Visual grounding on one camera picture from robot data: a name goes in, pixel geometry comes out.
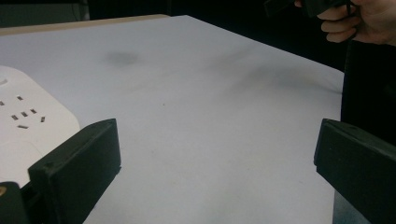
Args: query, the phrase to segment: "white table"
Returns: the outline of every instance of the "white table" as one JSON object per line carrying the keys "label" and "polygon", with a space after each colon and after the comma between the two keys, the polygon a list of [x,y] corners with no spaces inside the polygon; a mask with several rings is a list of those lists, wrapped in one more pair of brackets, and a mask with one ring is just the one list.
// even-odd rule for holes
{"label": "white table", "polygon": [[3,35],[0,64],[81,127],[117,119],[122,169],[86,223],[332,223],[313,158],[337,70],[188,16]]}

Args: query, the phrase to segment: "socket hole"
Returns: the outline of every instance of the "socket hole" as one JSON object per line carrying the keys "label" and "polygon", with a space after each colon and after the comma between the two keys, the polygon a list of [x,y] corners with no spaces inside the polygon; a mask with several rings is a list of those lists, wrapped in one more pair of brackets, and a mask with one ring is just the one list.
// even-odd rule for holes
{"label": "socket hole", "polygon": [[28,126],[24,126],[24,125],[18,125],[17,127],[18,128],[22,128],[22,129],[28,129],[29,128]]}

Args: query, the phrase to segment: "power strip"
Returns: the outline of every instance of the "power strip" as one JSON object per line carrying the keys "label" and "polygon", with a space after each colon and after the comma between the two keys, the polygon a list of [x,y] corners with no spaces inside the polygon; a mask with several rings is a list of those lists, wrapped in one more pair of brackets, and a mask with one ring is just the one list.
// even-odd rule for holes
{"label": "power strip", "polygon": [[22,71],[0,65],[0,182],[29,182],[27,169],[79,131],[75,116]]}

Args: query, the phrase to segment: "white surface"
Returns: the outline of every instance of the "white surface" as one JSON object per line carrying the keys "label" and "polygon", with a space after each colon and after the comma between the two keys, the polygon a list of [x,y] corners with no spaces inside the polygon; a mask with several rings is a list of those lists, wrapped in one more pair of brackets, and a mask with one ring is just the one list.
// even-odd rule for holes
{"label": "white surface", "polygon": [[0,182],[29,182],[27,169],[79,130],[77,119],[22,71],[0,65]]}
{"label": "white surface", "polygon": [[81,126],[118,121],[122,169],[86,223],[332,223],[313,158],[339,71],[186,16],[0,49]]}

